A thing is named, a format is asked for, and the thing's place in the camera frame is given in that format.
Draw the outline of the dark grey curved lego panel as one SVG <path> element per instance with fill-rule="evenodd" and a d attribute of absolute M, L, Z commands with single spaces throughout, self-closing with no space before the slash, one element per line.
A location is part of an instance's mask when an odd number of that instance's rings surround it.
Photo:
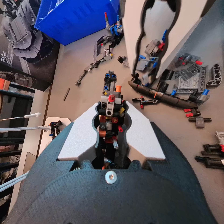
<path fill-rule="evenodd" d="M 150 57 L 149 59 L 146 59 L 146 57 L 140 55 L 140 57 L 138 58 L 136 70 L 143 71 L 145 68 L 150 67 L 151 64 L 153 65 L 152 67 L 155 68 L 158 64 L 158 59 L 158 57 Z M 125 66 L 129 67 L 128 59 L 126 56 L 119 56 L 118 61 L 121 64 L 124 64 Z"/>

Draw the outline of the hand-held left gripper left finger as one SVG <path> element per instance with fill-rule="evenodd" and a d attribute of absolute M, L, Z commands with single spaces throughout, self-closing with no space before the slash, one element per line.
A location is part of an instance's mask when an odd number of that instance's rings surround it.
<path fill-rule="evenodd" d="M 84 160 L 92 162 L 98 146 L 98 102 L 72 123 L 69 134 L 58 155 L 59 161 Z"/>

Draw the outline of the grey lego block red pins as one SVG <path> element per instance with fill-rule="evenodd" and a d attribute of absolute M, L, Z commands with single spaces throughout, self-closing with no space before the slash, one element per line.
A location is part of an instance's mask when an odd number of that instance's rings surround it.
<path fill-rule="evenodd" d="M 200 57 L 185 53 L 178 58 L 177 62 L 175 63 L 175 67 L 178 68 L 180 66 L 187 65 L 188 63 L 196 63 L 200 66 L 203 64 L 203 62 L 200 61 Z"/>

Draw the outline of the lego car chassis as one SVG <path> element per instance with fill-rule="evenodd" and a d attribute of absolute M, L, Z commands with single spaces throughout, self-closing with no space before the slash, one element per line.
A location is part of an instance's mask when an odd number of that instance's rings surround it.
<path fill-rule="evenodd" d="M 104 168 L 124 168 L 122 135 L 126 109 L 123 104 L 121 86 L 116 85 L 117 76 L 109 70 L 105 74 L 99 112 L 99 147 L 103 155 Z"/>

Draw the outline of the clear acrylic plate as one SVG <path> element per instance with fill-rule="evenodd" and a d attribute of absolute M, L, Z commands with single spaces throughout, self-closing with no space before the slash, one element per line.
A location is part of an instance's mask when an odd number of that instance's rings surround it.
<path fill-rule="evenodd" d="M 37 152 L 35 152 L 34 154 L 27 152 L 26 159 L 24 162 L 23 174 L 25 174 L 31 169 L 32 165 L 34 164 L 36 160 L 36 156 L 37 156 Z"/>

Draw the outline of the grey lego connector black pins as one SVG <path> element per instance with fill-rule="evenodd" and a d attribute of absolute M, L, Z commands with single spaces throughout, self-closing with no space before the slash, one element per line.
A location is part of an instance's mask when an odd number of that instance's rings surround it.
<path fill-rule="evenodd" d="M 194 122 L 196 128 L 202 129 L 205 127 L 205 122 L 211 122 L 211 118 L 203 118 L 203 117 L 191 117 L 188 119 L 189 122 Z"/>

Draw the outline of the black lego connector two red pins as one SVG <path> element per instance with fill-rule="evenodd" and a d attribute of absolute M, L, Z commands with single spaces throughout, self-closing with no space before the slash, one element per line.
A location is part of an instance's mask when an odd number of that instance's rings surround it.
<path fill-rule="evenodd" d="M 201 112 L 198 107 L 188 108 L 183 110 L 186 113 L 186 117 L 197 117 L 201 116 Z"/>

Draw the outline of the black lego axle assembly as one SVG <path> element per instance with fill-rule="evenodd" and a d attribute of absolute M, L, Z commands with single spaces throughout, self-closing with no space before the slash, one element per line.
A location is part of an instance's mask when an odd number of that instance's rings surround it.
<path fill-rule="evenodd" d="M 206 168 L 224 169 L 224 132 L 216 131 L 219 144 L 204 144 L 203 156 L 195 156 L 197 162 L 203 163 Z"/>

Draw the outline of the grey black lego fender assembly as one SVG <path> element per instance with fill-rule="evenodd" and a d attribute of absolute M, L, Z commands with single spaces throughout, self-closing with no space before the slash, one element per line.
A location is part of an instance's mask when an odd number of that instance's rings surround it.
<path fill-rule="evenodd" d="M 94 44 L 94 53 L 93 58 L 95 61 L 95 64 L 100 64 L 104 61 L 108 61 L 112 59 L 113 54 L 111 53 L 111 49 L 113 49 L 116 45 L 120 43 L 122 40 L 124 34 L 121 35 L 103 35 L 101 38 L 99 38 L 95 44 Z M 108 48 L 104 49 L 104 52 L 100 53 L 101 47 L 105 46 L 107 43 L 110 43 Z"/>

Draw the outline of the silver metal bar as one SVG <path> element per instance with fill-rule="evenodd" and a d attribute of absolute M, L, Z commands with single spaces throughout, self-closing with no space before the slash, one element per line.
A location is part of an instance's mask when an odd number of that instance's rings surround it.
<path fill-rule="evenodd" d="M 38 127 L 15 127 L 15 128 L 0 128 L 0 133 L 7 133 L 11 131 L 26 131 L 26 130 L 50 130 L 50 127 L 38 126 Z"/>
<path fill-rule="evenodd" d="M 29 171 L 27 171 L 26 173 L 24 173 L 24 174 L 22 174 L 22 175 L 20 175 L 20 176 L 18 176 L 18 177 L 16 177 L 16 178 L 14 178 L 14 179 L 8 181 L 8 182 L 2 184 L 2 185 L 0 186 L 0 192 L 3 192 L 4 190 L 6 190 L 6 189 L 8 189 L 8 188 L 14 186 L 15 184 L 17 184 L 17 183 L 23 181 L 23 180 L 27 177 L 28 173 L 29 173 Z"/>

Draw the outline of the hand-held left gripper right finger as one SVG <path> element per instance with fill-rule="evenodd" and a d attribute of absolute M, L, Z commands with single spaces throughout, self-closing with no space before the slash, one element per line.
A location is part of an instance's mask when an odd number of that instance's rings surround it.
<path fill-rule="evenodd" d="M 166 159 L 150 120 L 130 102 L 124 101 L 124 147 L 130 161 L 139 161 L 144 166 L 148 160 Z"/>

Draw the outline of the long black curved lego assembly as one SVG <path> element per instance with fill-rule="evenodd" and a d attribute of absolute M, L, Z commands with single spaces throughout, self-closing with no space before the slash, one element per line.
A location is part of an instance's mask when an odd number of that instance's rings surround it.
<path fill-rule="evenodd" d="M 140 79 L 138 78 L 139 74 L 136 73 L 133 78 L 128 82 L 129 86 L 136 92 L 142 94 L 143 96 L 150 97 L 152 99 L 156 99 L 162 103 L 167 105 L 171 105 L 173 107 L 190 109 L 196 108 L 201 104 L 205 103 L 209 99 L 208 89 L 205 89 L 200 95 L 190 95 L 190 97 L 185 100 L 179 97 L 176 97 L 172 94 L 163 93 L 159 90 L 147 87 L 141 84 Z"/>

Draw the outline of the grey blue lego axle assembly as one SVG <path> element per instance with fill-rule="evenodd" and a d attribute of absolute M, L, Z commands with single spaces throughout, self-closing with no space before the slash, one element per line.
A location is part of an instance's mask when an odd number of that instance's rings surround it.
<path fill-rule="evenodd" d="M 124 34 L 124 31 L 123 31 L 123 26 L 120 22 L 120 19 L 119 19 L 119 15 L 117 15 L 117 21 L 116 21 L 116 24 L 114 25 L 110 25 L 109 24 L 109 21 L 108 21 L 108 16 L 107 16 L 107 13 L 105 12 L 104 13 L 105 15 L 105 22 L 106 22 L 106 30 L 107 31 L 110 31 L 112 35 L 116 35 L 116 36 L 120 36 L 120 35 L 123 35 Z"/>

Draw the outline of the long black lego connector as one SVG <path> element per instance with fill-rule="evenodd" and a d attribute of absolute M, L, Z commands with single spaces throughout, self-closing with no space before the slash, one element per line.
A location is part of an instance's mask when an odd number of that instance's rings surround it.
<path fill-rule="evenodd" d="M 156 104 L 158 100 L 153 99 L 153 100 L 145 100 L 143 96 L 139 98 L 133 98 L 132 102 L 139 102 L 140 108 L 143 109 L 144 105 L 151 105 L 151 104 Z"/>

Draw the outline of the blue plastic bin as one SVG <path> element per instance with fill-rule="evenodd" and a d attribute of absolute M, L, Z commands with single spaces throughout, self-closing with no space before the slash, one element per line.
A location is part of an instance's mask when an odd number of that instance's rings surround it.
<path fill-rule="evenodd" d="M 116 23 L 119 0 L 42 0 L 34 27 L 62 45 L 106 28 L 105 12 L 109 24 Z"/>

